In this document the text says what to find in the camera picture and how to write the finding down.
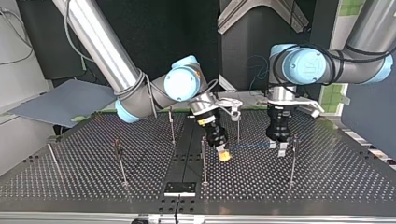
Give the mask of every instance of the wire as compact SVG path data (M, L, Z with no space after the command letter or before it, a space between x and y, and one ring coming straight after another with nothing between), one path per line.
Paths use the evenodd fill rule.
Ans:
M391 49L388 53L385 53L384 55L381 55L381 56L376 57L376 58L371 58L371 59L346 59L346 58L338 57L338 56L333 55L333 54L330 54L330 55L334 59L337 59L337 60L343 61L343 62L347 62L347 63L373 63L373 62L376 62L376 61L379 61L379 60L382 60L382 59L388 57L389 55L391 55L395 51L396 51L396 47L394 47L393 49Z
M293 3L291 4L291 11L290 11L290 36L292 35L293 32L293 14L294 14L294 10L296 8L296 0L293 0Z
M209 83L207 83L207 86L208 86L208 87L207 87L206 90L204 90L203 93L207 93L207 92L211 91L213 88L216 87L216 85L218 85L218 83L219 83L219 80L218 80L218 79L213 79L213 80L211 80Z
M70 46L72 47L72 49L73 49L77 54L79 54L79 56L81 56L82 58L84 58L84 59L86 59L86 60L88 60L88 61L94 63L94 60L93 60L93 59L91 59L91 58L85 56L83 53L81 53L81 52L76 48L76 46L73 44L72 39L70 38L69 27L67 26L67 20L69 19L70 1L71 1L71 0L66 0L66 7L65 7L65 10L64 10L64 31L65 31L65 33L66 33L67 41L69 42L69 44L70 44Z
M247 58L247 62L248 60L252 59L252 58L260 58L264 61L264 63L262 65L252 65L252 66L247 66L247 68L254 68L254 67L260 67L261 69L259 70L259 73L254 76L253 80L251 80L250 85L249 85L249 94L251 94L251 88L253 87L254 82L256 81L256 79L258 80L265 80L265 78L267 77L268 73L269 73L269 66L268 66L268 62L267 60L262 57L261 55L252 55L250 57Z
M22 62L22 61L28 59L28 58L33 54L33 48L32 48L32 45L30 45L30 43L29 43L29 41L28 41L27 33L26 33L25 28L24 28L23 21L21 20L21 18L20 18L16 13L14 13L13 11L11 11L11 10L9 10L9 9L0 7L0 12L1 12L1 16L2 16L3 19L5 20L6 24L14 31L14 33L16 34L16 36L17 36L27 47L30 48L29 53L28 53L25 57L23 57L23 58L21 58L21 59L18 59L18 60L15 60L15 61L12 61L12 62L0 63L0 65L7 65L7 64L12 64L12 63L19 63L19 62ZM6 17L6 13L9 13L10 15L14 16L14 17L17 18L17 20L20 22L21 27L22 27L22 30L23 30L23 32L24 32L25 39L23 39L23 38L21 37L21 35L17 32L17 29L14 27L14 25L13 25L13 24L11 23L11 21Z
M7 8L1 8L1 12L2 12L1 16L3 17L3 20L6 22L6 24L8 25L8 27L11 28L11 29L14 31L15 35L16 35L27 47L29 47L29 48L31 49L31 48L32 48L32 45L29 43L29 39L28 39L28 37L27 37L27 32L26 32L26 29L25 29L25 27L24 27L24 23L23 23L21 17L19 17L15 12L13 12L13 11L7 9ZM22 28L22 31L23 31L23 34L24 34L24 38L20 35L20 33L18 33L17 29L16 29L15 26L12 24L12 22L7 18L7 15L6 15L6 14L11 15L11 16L15 17L15 18L18 20L18 22L21 24L21 28Z
M233 116L233 114L230 111L228 111L228 109L226 109L222 105L216 105L216 103L212 103L212 102L209 102L209 101L203 101L203 100L194 100L194 101L190 101L187 105L190 106L192 103L206 103L206 104L214 105L214 106L217 106L220 109L224 110L225 112L227 112L227 114L229 114L230 116Z
M21 62L21 61L24 61L24 60L28 59L32 54L33 54L33 49L30 49L29 54L26 55L25 57L23 57L23 58L21 58L21 59L18 59L18 60L16 60L16 61L13 61L13 62L0 63L0 65L12 64L12 63L19 63L19 62Z

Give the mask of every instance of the black cable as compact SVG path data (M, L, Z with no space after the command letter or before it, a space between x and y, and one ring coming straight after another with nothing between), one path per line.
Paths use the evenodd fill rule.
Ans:
M290 36L291 36L291 34L292 34L292 32L293 32L293 14L294 14L294 10L295 10L295 8L296 8L296 0L293 0L293 3L291 4L291 11L290 11L290 24L289 24L289 26L290 26Z
M354 51L356 53L362 54L362 55L368 55L368 56L378 56L378 55L383 55L386 54L386 52L370 52L370 51L364 51L361 49L355 49L348 44L346 44L346 49L349 49L351 51Z
M340 58L344 59L343 51L337 50L336 52L338 53L338 56ZM340 61L340 69L338 69L338 74L337 77L335 78L335 81L338 81L338 79L340 79L341 75L343 75L343 72L344 72L344 61Z
M280 52L276 55L276 57L275 57L275 59L274 59L273 73L274 73L274 77L275 77L275 79L276 79L276 81L277 81L277 84L270 83L272 86L276 86L276 85L282 86L285 90L291 92L291 93L294 94L296 97L299 97L299 96L300 96L297 92L292 91L292 90L290 90L289 88L287 88L288 85L289 85L289 86L290 86L290 85L295 86L295 84L287 83L287 82L282 82L282 81L280 80L281 77L279 76L279 73L276 71L276 64L277 64L277 62L279 61L279 58L280 58L286 51L288 51L289 49L295 49L295 48L316 49L317 51L321 52L322 54L324 54L326 57L329 58L329 60L330 60L330 62L331 62L331 64L332 64L332 72L331 72L331 77L332 77L332 78L331 78L331 80L330 80L329 83L322 83L323 86L330 86L330 85L332 85L332 84L337 80L338 76L335 74L335 70L336 70L335 61L334 61L334 59L332 58L332 55L330 54L329 51L327 51L326 49L324 49L324 48L322 48L322 47L320 47L320 46L316 46L316 45L313 45L313 44L303 44L303 45L297 45L297 44L296 44L296 45L292 45L292 46L290 46L290 47L288 47L288 48L283 49L282 51L280 51Z
M177 209L178 209L178 202L180 201L180 195L177 197L177 204L176 204L176 209L174 213L174 218L175 218L175 224L178 224L178 218L177 218Z
M347 63L373 63L373 62L376 62L376 61L379 61L379 60L382 60L382 59L388 57L389 55L391 55L395 51L396 51L396 47L391 49L388 53L386 53L384 55L381 55L379 57L376 57L376 58L372 58L372 59L346 59L346 58L340 58L340 57L332 55L332 54L330 54L330 55L332 55L332 57L334 59L337 59L339 61L344 61L344 62L347 62Z
M30 52L28 55L26 55L25 57L18 59L16 61L12 61L12 62L8 62L8 63L0 63L0 65L6 65L6 64L12 64L12 63L19 63L21 61L24 61L26 59L28 59L31 55L33 54L33 49L30 49Z

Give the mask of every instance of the metal frame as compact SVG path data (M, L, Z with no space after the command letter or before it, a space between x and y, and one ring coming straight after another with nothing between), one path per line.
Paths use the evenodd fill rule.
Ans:
M270 7L287 23L290 22L293 0L232 0L218 18L219 33L224 35L239 19L254 7ZM295 4L291 27L300 33L309 21Z
M319 122L326 121L325 118L319 119ZM78 131L81 127L83 127L86 123L90 122L90 120L85 120L82 121L79 125L77 125L75 128L73 128L71 131L67 132L64 137L68 137L71 134L75 133ZM183 132L183 137L180 138L180 141L177 143L177 149L176 153L183 153L185 155L190 155L192 154L194 157L198 154L201 153L201 140L202 140L202 135L205 134L205 131L199 127L197 124L192 119L188 119L184 123L185 128ZM382 162L381 160L375 160L372 154L369 154L367 149L363 148L362 146L359 145L359 143L355 142L353 139L351 139L349 136L347 136L344 132L342 132L340 129L337 129L337 133L340 133L338 135L338 138L340 140L348 143L350 147L353 147L353 149L356 153L361 152L361 156L366 159L365 157L370 157L370 164L374 166L376 170L381 171L384 175L389 176L389 179L391 181L396 182L396 175L394 174L394 171L388 168L388 166ZM46 148L43 148L42 150L39 151L39 153L46 152ZM23 169L25 166L16 167L13 169L11 172L7 173L8 176L15 175L18 171ZM187 162L187 160L182 161L182 160L177 160L177 161L172 161L171 167L168 170L168 176L165 179L166 182L170 181L181 181L181 182L196 182L197 183L197 188L199 189L201 187L201 181L202 181L202 173L203 173L203 162L202 160L199 161L193 161L193 162ZM179 201L178 197L166 197L166 201L170 200L175 200ZM362 204L356 204L356 203L346 203L344 208L340 206L340 203L327 203L325 207L323 202L311 202L311 201L306 201L306 202L285 202L285 203L275 203L273 206L269 206L268 209L270 208L275 208L275 207L282 207L282 206L287 206L286 210L282 210L282 213L277 213L274 211L274 213L270 213L268 211L264 211L264 213L260 210L262 210L262 206L265 204L263 202L257 202L257 203L248 203L248 202L214 202L210 201L210 204L205 205L205 200L200 199L199 196L195 197L194 200L196 200L195 206L194 206L194 211L191 212L190 214L185 214L185 213L177 213L177 219L180 222L194 222L194 223L318 223L320 221L325 221L328 223L339 223L339 222L344 222L344 223L394 223L396 222L396 217L386 217L386 212L383 213L383 217L372 217L372 215L377 215L380 216L380 214L376 213L378 211L381 211L381 209L388 210L394 205L394 203L378 203L376 205L376 212L371 211L371 208L373 208L373 205L367 204L367 203L362 203ZM89 203L89 202L84 202L84 201L72 201L69 202L69 205L81 205L84 203ZM243 209L244 211L237 211L239 215L226 215L222 214L220 211L218 211L219 208L222 207L222 204L227 204L227 206L233 206L237 205L237 203L242 203L245 204L246 209ZM308 204L312 204L310 206L310 209L318 208L318 210L314 209L311 211L306 211L308 214L309 213L318 213L320 208L323 209L329 209L329 215L323 216L299 216L298 211L299 209L301 210L302 207L307 206ZM155 207L154 205L154 210L151 208L148 211L151 212L146 212L146 213L141 213L141 212L132 212L131 214L123 214L121 211L114 213L115 209L117 207L121 206L127 206L126 210L128 209L129 206L142 206L143 209L146 209L148 207L147 204L142 203L142 204L137 204L137 203L123 203L119 204L116 206L112 202L105 203L107 206L107 210L104 210L103 214L100 213L93 213L92 211L86 211L81 213L77 212L0 212L0 220L2 220L2 223L7 223L7 221L10 221L10 223L14 220L19 221L20 223L22 222L29 222L32 220L36 221L41 221L40 223L44 223L46 221L51 222L53 220L57 221L75 221L75 222L93 222L93 221L112 221L112 222L131 222L133 219L139 218L139 219L145 219L148 220L150 223L173 223L175 222L175 216L174 212L168 213L168 212L163 212L162 215L158 214L158 212L152 212L154 210L158 211L158 207ZM345 216L333 216L332 214L344 214L342 211L343 209L346 209L347 211L356 211L357 214L363 214L362 211L367 211L367 216L349 216L346 214ZM261 216L252 216L251 214L255 214L255 212L258 212L259 214L263 214Z
M175 223L174 215L137 215L137 214L97 214L97 213L0 213L2 223L57 223L73 221L74 223L104 222L131 223L135 219L147 220L149 223ZM395 217L359 217L359 216L200 216L177 215L181 223L395 223Z

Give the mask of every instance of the metal rod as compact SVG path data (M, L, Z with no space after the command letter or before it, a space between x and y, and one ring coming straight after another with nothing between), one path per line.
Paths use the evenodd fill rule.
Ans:
M90 53L115 92L132 88L140 78L105 16L94 0L66 0L69 3L69 24L85 49ZM65 0L53 3L65 15Z
M203 136L201 140L201 150L202 150L202 159L204 162L204 186L207 186L209 183L207 182L207 176L206 176L206 153L205 153L205 148L206 148L206 139Z
M240 124L239 124L240 121L241 121L241 118L239 118L239 120L238 120L238 143L240 140Z
M48 143L47 146L49 147L49 152L50 152L50 155L51 155L53 161L58 166L58 161L56 160L55 153L53 152L53 149L52 149L52 145L50 143Z
M297 135L294 135L291 141L292 141L292 150L293 150L293 163L291 165L289 191L291 191L294 185L294 171L296 165L297 151L299 150L299 143L300 143L300 140Z
M56 160L55 153L53 151L52 145L50 143L47 143L47 146L49 148L50 155L51 155L53 161L55 162L56 168L58 169L58 173L59 173L61 179L64 179L62 177L61 167L59 166L58 160Z
M125 174L125 169L123 167L122 159L120 159L119 162L120 162L120 168L121 168L121 171L122 171L122 177L124 179L123 184L124 185L128 185L128 180L126 179L126 174Z
M172 115L172 106L169 108L169 122L171 123L171 132L172 132L172 143L175 144L175 130L173 127L173 115Z

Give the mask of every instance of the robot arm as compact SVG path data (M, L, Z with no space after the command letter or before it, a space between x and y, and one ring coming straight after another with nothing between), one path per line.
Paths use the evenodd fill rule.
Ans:
M210 92L195 57L173 63L170 72L150 82L134 65L94 0L53 2L69 19L70 26L118 95L116 109L121 119L136 122L155 114L156 110L191 100L191 111L205 128L209 145L216 147L222 161L230 159L226 150L227 132L219 123L219 107L227 100L218 100ZM239 119L237 109L241 102L228 101L233 117Z
M367 0L343 50L313 45L276 45L271 49L268 95L271 124L266 135L288 142L289 118L297 105L313 101L298 97L296 85L311 83L376 83L393 65L389 50L396 38L396 1Z

